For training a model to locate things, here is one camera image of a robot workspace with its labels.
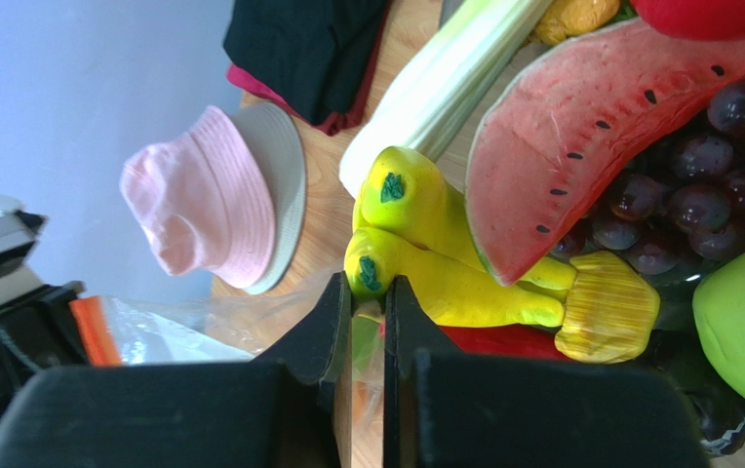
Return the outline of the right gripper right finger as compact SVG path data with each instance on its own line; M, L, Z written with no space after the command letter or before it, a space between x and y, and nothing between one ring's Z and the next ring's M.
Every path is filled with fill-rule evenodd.
M384 467L434 464L432 358L461 352L422 310L409 278L397 276L385 296Z

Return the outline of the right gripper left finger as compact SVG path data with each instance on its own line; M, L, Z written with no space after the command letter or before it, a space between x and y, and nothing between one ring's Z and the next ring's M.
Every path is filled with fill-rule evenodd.
M311 311L257 357L279 369L267 467L351 465L351 294L332 274Z

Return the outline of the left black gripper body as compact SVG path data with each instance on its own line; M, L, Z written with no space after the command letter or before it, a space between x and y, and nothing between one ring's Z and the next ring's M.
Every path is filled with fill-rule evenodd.
M0 304L0 419L34 374L90 363L70 307L85 289L43 285Z

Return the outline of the green starfruit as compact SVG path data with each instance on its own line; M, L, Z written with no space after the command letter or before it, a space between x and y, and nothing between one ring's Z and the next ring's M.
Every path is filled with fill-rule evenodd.
M383 322L357 315L351 322L351 360L353 378L360 379L373 357L383 349Z

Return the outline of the clear orange zip top bag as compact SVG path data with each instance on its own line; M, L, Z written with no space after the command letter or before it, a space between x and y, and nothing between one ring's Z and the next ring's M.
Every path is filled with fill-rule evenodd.
M157 303L111 295L71 302L87 356L99 366L247 362L274 344L314 307L335 261L276 296L215 296ZM375 302L356 315L382 319ZM352 371L352 466L380 467L383 455L384 344L360 379Z

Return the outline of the yellow bananas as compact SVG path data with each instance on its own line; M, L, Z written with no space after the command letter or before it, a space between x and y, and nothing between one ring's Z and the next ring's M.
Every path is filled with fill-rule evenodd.
M558 327L564 320L560 295L573 285L575 269L543 258L522 284L499 285L473 246L463 195L414 150L391 146L376 157L356 197L352 229L343 267L359 301L383 297L405 276L441 326Z

